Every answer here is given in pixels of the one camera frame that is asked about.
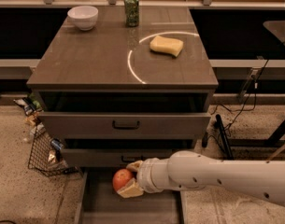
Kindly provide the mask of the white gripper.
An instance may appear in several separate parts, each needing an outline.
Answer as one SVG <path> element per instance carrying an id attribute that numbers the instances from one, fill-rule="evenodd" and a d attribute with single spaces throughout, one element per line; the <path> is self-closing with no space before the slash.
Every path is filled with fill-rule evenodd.
<path id="1" fill-rule="evenodd" d="M 162 161 L 158 158 L 147 159 L 145 161 L 131 162 L 126 166 L 126 169 L 130 172 L 137 173 L 137 181 L 132 178 L 124 187 L 120 188 L 117 193 L 122 198 L 134 198 L 139 197 L 147 193 L 159 193 L 163 190 L 155 185 L 152 178 L 152 173 L 162 164 Z"/>

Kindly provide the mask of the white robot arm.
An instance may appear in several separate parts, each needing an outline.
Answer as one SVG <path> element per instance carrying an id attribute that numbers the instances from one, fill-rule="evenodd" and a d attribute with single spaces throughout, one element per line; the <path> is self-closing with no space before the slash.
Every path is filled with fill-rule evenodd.
<path id="1" fill-rule="evenodd" d="M 126 169 L 132 178 L 115 188 L 123 198 L 218 186 L 285 206 L 285 161 L 216 160 L 179 151 L 168 159 L 132 162 Z"/>

